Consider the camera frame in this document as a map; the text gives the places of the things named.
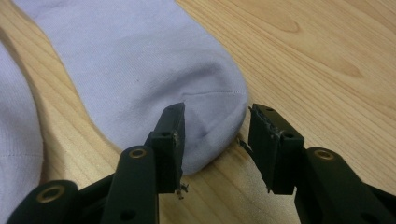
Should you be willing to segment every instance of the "white sock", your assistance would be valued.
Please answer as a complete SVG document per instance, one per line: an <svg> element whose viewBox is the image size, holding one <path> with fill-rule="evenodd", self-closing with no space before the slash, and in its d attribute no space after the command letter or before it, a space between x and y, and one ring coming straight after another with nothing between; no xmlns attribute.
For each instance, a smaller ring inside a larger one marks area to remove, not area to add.
<svg viewBox="0 0 396 224"><path fill-rule="evenodd" d="M217 157L245 116L245 81L222 46L171 0L15 0L46 33L91 119L125 149L163 109L186 105L184 174Z"/></svg>
<svg viewBox="0 0 396 224"><path fill-rule="evenodd" d="M0 223L34 189L43 161L35 104L18 66L0 43Z"/></svg>

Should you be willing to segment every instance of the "fabric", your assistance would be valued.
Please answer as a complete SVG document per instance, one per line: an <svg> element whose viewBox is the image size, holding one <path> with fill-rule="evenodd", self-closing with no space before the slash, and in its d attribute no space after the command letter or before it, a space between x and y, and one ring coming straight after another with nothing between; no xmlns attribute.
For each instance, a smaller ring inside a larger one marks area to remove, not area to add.
<svg viewBox="0 0 396 224"><path fill-rule="evenodd" d="M0 44L0 223L37 186L43 143L29 86Z"/></svg>
<svg viewBox="0 0 396 224"><path fill-rule="evenodd" d="M143 144L163 109L179 102L186 105L185 174L237 134L248 100L244 79L174 1L15 2L48 36L94 124L118 147Z"/></svg>

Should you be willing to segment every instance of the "wooden table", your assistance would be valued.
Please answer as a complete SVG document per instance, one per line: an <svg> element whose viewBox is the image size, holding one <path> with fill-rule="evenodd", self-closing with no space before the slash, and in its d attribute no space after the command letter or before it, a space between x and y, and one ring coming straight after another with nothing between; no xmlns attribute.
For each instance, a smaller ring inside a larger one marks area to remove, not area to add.
<svg viewBox="0 0 396 224"><path fill-rule="evenodd" d="M334 150L364 182L396 194L395 1L178 2L233 56L251 103L270 105L306 147ZM0 0L0 27L35 97L43 181L85 187L114 172L120 150L92 125L45 35L9 0ZM299 222L293 197L267 194L235 142L183 181L191 186L184 200L160 197L161 223Z"/></svg>

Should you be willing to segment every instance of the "wooden surface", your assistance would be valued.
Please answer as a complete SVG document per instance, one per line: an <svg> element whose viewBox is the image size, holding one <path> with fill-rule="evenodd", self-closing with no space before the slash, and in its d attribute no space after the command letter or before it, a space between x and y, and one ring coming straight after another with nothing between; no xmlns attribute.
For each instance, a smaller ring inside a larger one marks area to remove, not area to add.
<svg viewBox="0 0 396 224"><path fill-rule="evenodd" d="M231 53L251 103L270 105L306 147L336 151L364 182L396 194L395 1L178 2ZM120 151L92 125L45 35L8 0L0 28L35 97L43 181L84 187L114 172ZM267 194L235 143L183 179L191 191L183 201L161 196L161 223L298 223L293 197Z"/></svg>

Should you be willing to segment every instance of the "sock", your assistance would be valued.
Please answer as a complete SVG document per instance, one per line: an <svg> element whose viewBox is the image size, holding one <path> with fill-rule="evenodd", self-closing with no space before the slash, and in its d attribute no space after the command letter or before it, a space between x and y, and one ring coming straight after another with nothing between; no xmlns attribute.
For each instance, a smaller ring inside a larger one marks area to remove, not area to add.
<svg viewBox="0 0 396 224"><path fill-rule="evenodd" d="M247 88L232 58L171 0L15 0L44 31L99 130L144 144L163 109L186 105L184 174L228 146Z"/></svg>
<svg viewBox="0 0 396 224"><path fill-rule="evenodd" d="M29 86L0 43L0 223L38 185L42 150Z"/></svg>

